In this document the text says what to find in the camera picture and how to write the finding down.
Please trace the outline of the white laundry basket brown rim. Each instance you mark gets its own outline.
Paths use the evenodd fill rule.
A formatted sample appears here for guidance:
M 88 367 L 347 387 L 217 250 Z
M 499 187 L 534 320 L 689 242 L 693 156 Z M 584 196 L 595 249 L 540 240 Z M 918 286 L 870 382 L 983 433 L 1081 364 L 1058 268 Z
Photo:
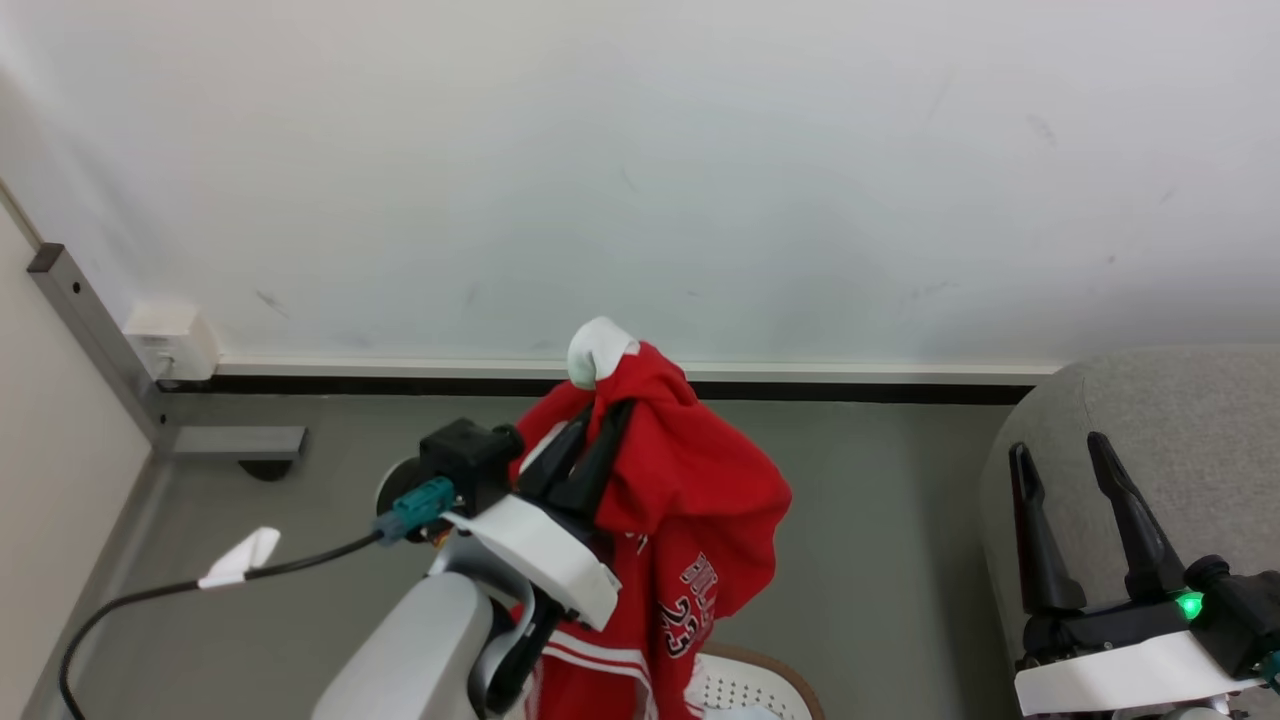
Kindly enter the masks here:
M 685 698 L 701 720 L 826 720 L 817 692 L 797 670 L 733 644 L 703 647 Z

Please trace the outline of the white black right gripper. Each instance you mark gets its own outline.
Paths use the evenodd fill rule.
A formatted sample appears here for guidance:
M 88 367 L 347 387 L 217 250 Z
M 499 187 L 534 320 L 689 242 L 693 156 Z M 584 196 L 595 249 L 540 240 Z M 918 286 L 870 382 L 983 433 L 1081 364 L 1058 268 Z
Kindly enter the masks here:
M 1151 717 L 1193 707 L 1233 716 L 1230 698 L 1261 687 L 1262 676 L 1231 676 L 1193 635 L 1202 593 L 1180 592 L 1185 566 L 1110 438 L 1092 430 L 1085 443 L 1097 486 L 1111 503 L 1134 602 L 1084 609 L 1085 592 L 1056 542 L 1030 450 L 1012 445 L 1019 579 L 1029 614 L 1014 664 L 1021 716 Z

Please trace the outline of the grey metal post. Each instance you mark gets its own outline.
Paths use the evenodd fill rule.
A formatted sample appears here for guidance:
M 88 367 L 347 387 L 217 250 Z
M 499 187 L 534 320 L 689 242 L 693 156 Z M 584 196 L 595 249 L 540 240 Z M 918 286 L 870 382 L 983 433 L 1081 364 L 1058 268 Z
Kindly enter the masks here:
M 172 433 L 160 388 L 70 251 L 61 243 L 41 243 L 27 266 L 27 274 L 143 437 L 156 451 L 168 452 Z

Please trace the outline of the red basketball jersey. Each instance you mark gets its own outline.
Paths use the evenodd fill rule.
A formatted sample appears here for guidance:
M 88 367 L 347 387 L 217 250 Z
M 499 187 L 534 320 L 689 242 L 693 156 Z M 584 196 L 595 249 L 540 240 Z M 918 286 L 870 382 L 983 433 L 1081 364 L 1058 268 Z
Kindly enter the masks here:
M 581 415 L 599 439 L 607 411 L 631 402 L 594 518 L 621 592 L 604 629 L 561 623 L 526 685 L 524 720 L 741 720 L 701 697 L 700 652 L 718 620 L 772 582 L 791 489 L 680 366 L 611 319 L 577 329 L 567 370 L 518 421 L 527 451 L 511 471 L 541 460 Z

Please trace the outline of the grey fabric sofa seat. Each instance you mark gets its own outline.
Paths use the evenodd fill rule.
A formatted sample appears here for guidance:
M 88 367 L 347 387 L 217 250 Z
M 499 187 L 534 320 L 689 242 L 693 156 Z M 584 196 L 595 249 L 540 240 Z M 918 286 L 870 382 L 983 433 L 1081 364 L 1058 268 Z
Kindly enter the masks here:
M 1092 603 L 1128 597 L 1114 509 L 1087 439 L 1108 438 L 1184 564 L 1222 556 L 1236 574 L 1280 571 L 1280 346 L 1143 348 L 1064 368 L 1010 414 L 980 474 L 977 507 L 1004 662 L 1027 618 L 1009 462 L 1025 445 L 1065 565 Z

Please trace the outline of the white wall outlet box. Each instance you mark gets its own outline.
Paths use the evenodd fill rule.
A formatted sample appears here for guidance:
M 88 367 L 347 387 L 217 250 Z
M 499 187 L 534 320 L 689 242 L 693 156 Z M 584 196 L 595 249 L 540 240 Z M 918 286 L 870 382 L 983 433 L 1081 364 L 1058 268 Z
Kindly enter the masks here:
M 193 306 L 136 304 L 123 333 L 152 380 L 209 380 L 218 369 L 218 338 Z

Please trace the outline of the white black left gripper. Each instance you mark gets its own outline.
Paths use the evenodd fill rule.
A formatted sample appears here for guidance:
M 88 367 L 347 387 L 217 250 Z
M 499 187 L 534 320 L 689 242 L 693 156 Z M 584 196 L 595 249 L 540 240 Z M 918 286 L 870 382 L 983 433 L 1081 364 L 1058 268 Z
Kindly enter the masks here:
M 588 405 L 568 421 L 557 423 L 521 461 L 517 492 L 526 498 L 541 498 L 558 484 L 558 510 L 593 525 L 613 477 L 634 406 L 632 398 L 612 404 L 580 460 L 593 406 Z M 500 566 L 575 611 L 581 623 L 595 632 L 605 629 L 622 585 L 613 571 L 548 511 L 517 495 L 507 495 L 474 518 L 444 512 L 443 519 L 456 530 L 468 533 L 497 557 Z

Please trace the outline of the black white baseboard strip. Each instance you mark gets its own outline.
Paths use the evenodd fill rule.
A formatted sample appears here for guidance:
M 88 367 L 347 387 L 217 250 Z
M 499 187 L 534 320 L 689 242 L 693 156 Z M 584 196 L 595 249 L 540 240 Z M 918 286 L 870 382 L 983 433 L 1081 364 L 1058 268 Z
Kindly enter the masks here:
M 700 398 L 1009 406 L 1057 365 L 682 363 Z M 224 355 L 207 379 L 160 392 L 255 396 L 540 397 L 567 379 L 562 360 L 421 360 Z

